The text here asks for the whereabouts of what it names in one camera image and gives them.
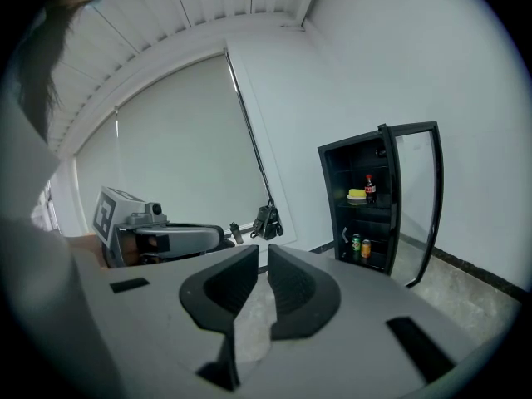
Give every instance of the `corrugated ceiling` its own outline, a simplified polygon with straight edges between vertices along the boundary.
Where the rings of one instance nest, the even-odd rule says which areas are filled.
[[[105,81],[156,43],[225,17],[285,12],[297,19],[307,6],[302,0],[104,0],[83,8],[53,73],[60,104],[52,114],[50,147],[59,149],[80,109]]]

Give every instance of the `can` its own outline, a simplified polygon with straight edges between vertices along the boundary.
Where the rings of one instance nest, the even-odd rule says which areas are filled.
[[[367,240],[367,239],[364,239],[362,241],[362,257],[367,259],[369,256],[372,255],[372,242]]]
[[[352,236],[352,255],[354,258],[360,255],[360,248],[362,245],[362,239],[359,234],[354,234]]]

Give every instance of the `concrete floor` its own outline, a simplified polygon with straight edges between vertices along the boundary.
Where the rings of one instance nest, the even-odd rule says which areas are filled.
[[[419,264],[415,259],[417,254],[405,259],[409,247],[409,244],[398,247],[397,273],[393,276],[398,282],[411,280],[412,271]],[[323,257],[334,259],[334,250],[323,253]],[[463,328],[478,345],[504,333],[520,309],[519,302],[510,296],[435,257],[412,291]],[[234,322],[241,381],[268,353],[269,329],[275,321],[275,298],[264,273],[259,275],[257,285]]]

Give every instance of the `mini fridge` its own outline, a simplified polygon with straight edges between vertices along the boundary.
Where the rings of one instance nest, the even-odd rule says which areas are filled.
[[[443,200],[443,159],[436,122],[378,130],[318,148],[327,186],[335,258],[392,276],[421,281],[436,241]],[[374,203],[348,198],[372,175]],[[368,240],[369,257],[353,250]]]

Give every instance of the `yellow sponge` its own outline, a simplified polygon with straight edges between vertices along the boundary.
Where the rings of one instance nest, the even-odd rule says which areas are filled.
[[[353,198],[361,197],[364,198],[366,196],[365,190],[349,190],[349,196],[352,196]]]

